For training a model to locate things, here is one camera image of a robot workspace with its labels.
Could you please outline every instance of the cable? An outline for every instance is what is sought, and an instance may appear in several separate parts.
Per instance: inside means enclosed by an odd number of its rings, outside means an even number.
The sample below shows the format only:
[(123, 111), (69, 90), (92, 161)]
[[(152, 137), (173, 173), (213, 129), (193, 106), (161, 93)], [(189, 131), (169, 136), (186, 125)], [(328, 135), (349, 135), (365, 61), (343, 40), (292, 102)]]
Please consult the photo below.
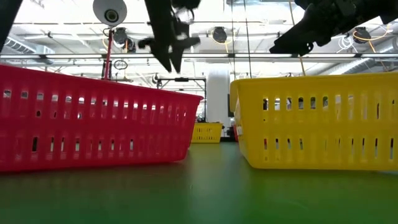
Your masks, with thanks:
[(117, 60), (113, 63), (113, 67), (117, 70), (125, 70), (128, 68), (127, 62), (125, 62), (123, 59)]
[(105, 49), (108, 49), (108, 46), (105, 44), (105, 38), (102, 38), (102, 44), (104, 45)]
[(109, 37), (109, 35), (106, 34), (106, 32), (105, 32), (105, 31), (108, 30), (108, 29), (110, 29), (110, 28), (108, 27), (108, 28), (105, 28), (105, 29), (102, 30), (102, 33), (105, 35), (105, 37)]
[(362, 38), (362, 37), (357, 37), (356, 35), (355, 35), (355, 33), (357, 33), (356, 31), (354, 31), (353, 32), (353, 36), (355, 37), (355, 38), (357, 38), (357, 39), (359, 39), (359, 40), (364, 40), (364, 41), (374, 41), (374, 40), (379, 40), (379, 39), (381, 39), (381, 38), (383, 38), (383, 37), (385, 37), (388, 33), (389, 33), (389, 30), (388, 30), (388, 28), (389, 28), (389, 25), (387, 25), (387, 29), (384, 29), (386, 32), (382, 35), (382, 36), (380, 36), (380, 37), (376, 37), (376, 38), (373, 38), (373, 39), (365, 39), (365, 38)]
[[(369, 41), (369, 45), (371, 46), (373, 52), (376, 53), (376, 49), (374, 49), (374, 46), (373, 46), (373, 44), (372, 44), (371, 41)], [(384, 68), (384, 71), (385, 71), (385, 72), (388, 72), (388, 69), (387, 69), (387, 67), (384, 65), (384, 63), (383, 63), (382, 61), (380, 61), (380, 62), (381, 62), (381, 65), (382, 65), (383, 68)]]
[(347, 36), (342, 36), (338, 40), (338, 45), (340, 47), (340, 50), (338, 50), (336, 53), (340, 53), (343, 50), (348, 50), (350, 47), (354, 47), (354, 39), (352, 37), (347, 37)]
[(246, 11), (246, 0), (243, 0), (243, 6), (244, 6), (244, 14), (245, 14), (244, 19), (246, 20), (246, 35), (248, 37), (249, 71), (250, 71), (250, 78), (251, 78), (250, 41), (249, 41), (248, 14), (247, 14), (247, 11)]
[[(292, 1), (293, 0), (289, 0), (289, 7), (290, 7), (290, 15), (292, 16), (293, 26), (295, 26), (296, 23), (294, 22), (294, 17), (293, 17)], [(301, 69), (303, 71), (303, 76), (306, 76), (305, 69), (304, 69), (304, 63), (303, 63), (303, 58), (301, 56), (300, 56), (300, 63), (301, 63)]]

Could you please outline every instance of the ceiling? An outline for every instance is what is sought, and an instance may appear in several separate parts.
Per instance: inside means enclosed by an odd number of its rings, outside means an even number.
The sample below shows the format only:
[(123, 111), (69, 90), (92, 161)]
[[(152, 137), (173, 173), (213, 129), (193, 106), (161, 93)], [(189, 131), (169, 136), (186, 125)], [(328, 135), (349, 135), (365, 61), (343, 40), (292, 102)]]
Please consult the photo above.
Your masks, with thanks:
[[(143, 0), (124, 0), (127, 4), (127, 18), (120, 27), (127, 28), (127, 32), (134, 40), (152, 35), (146, 7)], [(225, 54), (225, 53), (269, 53), (277, 33), (283, 34), (292, 27), (292, 15), (289, 2), (284, 0), (247, 1), (246, 8), (239, 1), (231, 7), (224, 0), (201, 0), (199, 9), (195, 11), (195, 23), (191, 25), (191, 35), (201, 37), (201, 44), (187, 53), (196, 54)], [(14, 21), (10, 37), (28, 46), (43, 45), (51, 49), (51, 54), (105, 54), (107, 40), (103, 35), (105, 25), (100, 24), (92, 10), (93, 0), (24, 0), (17, 18)], [(297, 23), (303, 17), (304, 10), (292, 5), (292, 14)], [(229, 35), (227, 44), (215, 42), (211, 35), (216, 26), (225, 27)], [(381, 52), (382, 44), (392, 41), (398, 33), (398, 22), (389, 26), (382, 25), (380, 18), (375, 18), (363, 26), (367, 27), (373, 38), (381, 37), (373, 42), (377, 52)], [(338, 36), (323, 47), (315, 46), (312, 53), (355, 53), (371, 52), (369, 44), (357, 44), (344, 40)], [(113, 46), (114, 54), (124, 51)], [(4, 54), (21, 54), (5, 47)], [(149, 53), (149, 49), (137, 50), (137, 53)], [(101, 76), (102, 63), (99, 60), (54, 60), (53, 65), (38, 63), (32, 60), (2, 60), (2, 63), (29, 67), (33, 69), (47, 69), (69, 75), (98, 78)], [(300, 75), (302, 66), (299, 59), (280, 60), (247, 60), (233, 62), (233, 60), (217, 60), (207, 58), (203, 60), (186, 59), (182, 64), (182, 75), (185, 77), (202, 77), (211, 69), (212, 63), (226, 63), (230, 65), (231, 79), (250, 77), (279, 77), (288, 74)], [(118, 78), (126, 77), (135, 85), (151, 86), (155, 73), (160, 77), (174, 77), (168, 74), (153, 58), (137, 58), (128, 60), (128, 68), (124, 71), (113, 70)], [(325, 60), (304, 59), (304, 69), (309, 75), (318, 75), (335, 62)], [(375, 64), (372, 71), (380, 70), (382, 65)], [(202, 95), (201, 88), (196, 83), (169, 84), (172, 89), (192, 89), (194, 93)]]

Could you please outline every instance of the ceiling pipe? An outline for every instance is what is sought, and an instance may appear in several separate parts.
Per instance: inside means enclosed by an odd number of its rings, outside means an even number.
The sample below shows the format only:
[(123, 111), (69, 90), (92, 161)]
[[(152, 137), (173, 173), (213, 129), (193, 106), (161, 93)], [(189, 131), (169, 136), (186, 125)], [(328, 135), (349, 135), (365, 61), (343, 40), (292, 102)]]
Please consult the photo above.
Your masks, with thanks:
[[(375, 46), (375, 49), (377, 53), (396, 54), (398, 53), (398, 48), (396, 46), (397, 37), (394, 37)], [(375, 67), (377, 65), (377, 61), (375, 59), (376, 58), (362, 58), (350, 63), (342, 63), (322, 72), (321, 75), (343, 75), (359, 73), (367, 70), (368, 68)]]

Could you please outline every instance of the red basket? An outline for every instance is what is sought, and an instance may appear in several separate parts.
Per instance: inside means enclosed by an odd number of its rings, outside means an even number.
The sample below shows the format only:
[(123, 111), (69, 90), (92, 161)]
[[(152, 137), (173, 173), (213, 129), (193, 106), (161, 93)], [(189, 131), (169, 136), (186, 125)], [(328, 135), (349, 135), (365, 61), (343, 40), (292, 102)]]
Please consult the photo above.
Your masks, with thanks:
[(0, 171), (179, 161), (200, 96), (0, 65)]

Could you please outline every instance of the plastic basket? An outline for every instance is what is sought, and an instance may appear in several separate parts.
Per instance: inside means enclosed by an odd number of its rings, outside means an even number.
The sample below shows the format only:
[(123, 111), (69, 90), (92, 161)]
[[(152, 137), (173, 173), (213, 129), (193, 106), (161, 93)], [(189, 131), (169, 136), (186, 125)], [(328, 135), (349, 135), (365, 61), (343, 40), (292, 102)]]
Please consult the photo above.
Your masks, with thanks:
[(398, 73), (237, 80), (239, 148), (261, 169), (398, 169)]
[(201, 97), (0, 66), (0, 171), (179, 161)]
[(221, 123), (195, 123), (191, 143), (220, 143)]

